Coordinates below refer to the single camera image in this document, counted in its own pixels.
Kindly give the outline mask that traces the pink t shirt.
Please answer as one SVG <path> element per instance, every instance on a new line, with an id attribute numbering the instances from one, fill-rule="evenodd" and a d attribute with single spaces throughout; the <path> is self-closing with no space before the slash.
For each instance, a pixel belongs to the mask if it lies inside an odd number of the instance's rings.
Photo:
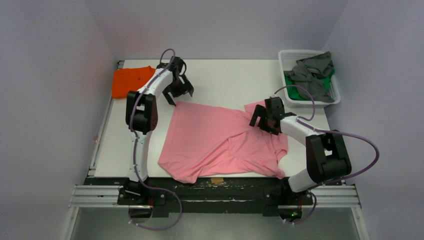
<path id="1" fill-rule="evenodd" d="M 193 184 L 199 177 L 242 173 L 282 179 L 288 154 L 285 134 L 250 126 L 257 105 L 244 110 L 180 101 L 171 117 L 158 165 L 173 179 Z"/>

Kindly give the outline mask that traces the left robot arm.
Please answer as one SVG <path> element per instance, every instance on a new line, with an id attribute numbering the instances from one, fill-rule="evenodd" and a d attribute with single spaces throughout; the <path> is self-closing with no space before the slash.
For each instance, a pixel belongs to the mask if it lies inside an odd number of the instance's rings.
<path id="1" fill-rule="evenodd" d="M 194 87 L 185 75 L 187 64 L 177 56 L 168 63 L 160 62 L 153 77 L 141 88 L 129 91 L 126 97 L 125 122 L 132 133 L 132 158 L 127 180 L 119 190 L 119 201 L 134 201 L 142 205 L 153 200 L 155 194 L 164 199 L 171 191 L 148 186 L 148 153 L 153 131 L 158 125 L 157 98 L 164 95 L 169 105 L 175 98 L 194 93 Z"/>

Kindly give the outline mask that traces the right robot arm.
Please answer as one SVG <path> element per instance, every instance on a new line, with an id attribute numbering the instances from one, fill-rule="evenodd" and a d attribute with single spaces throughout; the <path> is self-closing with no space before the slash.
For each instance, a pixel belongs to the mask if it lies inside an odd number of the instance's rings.
<path id="1" fill-rule="evenodd" d="M 264 105 L 257 104 L 249 124 L 273 135 L 285 134 L 305 146 L 305 169 L 289 177 L 288 185 L 280 191 L 282 200 L 288 204 L 298 200 L 301 192 L 352 172 L 341 133 L 308 125 L 300 116 L 286 112 L 279 97 L 265 99 Z"/>

